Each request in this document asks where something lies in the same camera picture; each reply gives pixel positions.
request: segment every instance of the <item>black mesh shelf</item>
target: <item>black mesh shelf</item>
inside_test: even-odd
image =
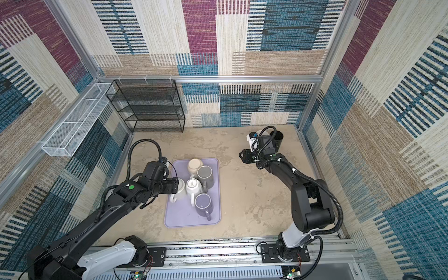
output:
[[[185,114],[176,82],[115,80],[106,94],[132,132],[183,132]]]

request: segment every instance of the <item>purple tray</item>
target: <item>purple tray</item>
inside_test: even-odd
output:
[[[165,226],[167,228],[181,228],[181,227],[193,227],[198,225],[211,225],[217,224],[221,221],[221,196],[220,196],[220,172],[219,162],[216,158],[201,159],[204,165],[211,167],[213,171],[213,178],[215,184],[208,190],[208,195],[213,202],[213,212],[211,214],[211,221],[208,221],[206,217],[199,216],[195,208],[191,206],[191,202],[187,197],[177,200],[175,203],[167,200],[167,207],[165,210]],[[187,170],[189,159],[179,159],[173,162],[174,169],[171,169],[171,176],[181,178],[187,183],[190,179],[190,173]]]

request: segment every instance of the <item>beige tabletop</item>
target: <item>beige tabletop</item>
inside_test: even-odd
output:
[[[248,149],[246,135],[264,126],[191,128],[183,133],[136,133],[133,141],[156,140],[162,155],[177,159],[214,157],[220,165],[221,221],[216,225],[167,228],[164,224],[168,196],[159,196],[150,206],[136,210],[113,225],[95,244],[110,245],[119,237],[136,235],[146,242],[186,241],[225,237],[277,235],[292,222],[291,192],[266,170],[244,164],[238,154]],[[293,125],[277,125],[284,135],[280,153],[297,169],[313,176],[309,161]],[[156,160],[157,149],[150,142],[134,148],[131,176]],[[124,181],[126,165],[117,182]]]

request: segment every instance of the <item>patterned wall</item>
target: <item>patterned wall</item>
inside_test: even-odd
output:
[[[319,74],[345,0],[61,0],[106,75]]]
[[[448,1],[362,0],[304,132],[373,280],[448,279]]]
[[[0,181],[92,80],[43,0],[2,0]]]
[[[177,84],[185,126],[298,124],[313,84]]]
[[[73,157],[45,156],[0,211],[0,276],[23,271],[30,249],[60,238],[98,208],[127,139],[109,104]]]

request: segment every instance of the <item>purple mug handle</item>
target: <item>purple mug handle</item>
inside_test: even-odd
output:
[[[207,211],[205,211],[205,216],[207,217],[207,220],[211,221],[211,216],[210,213]]]

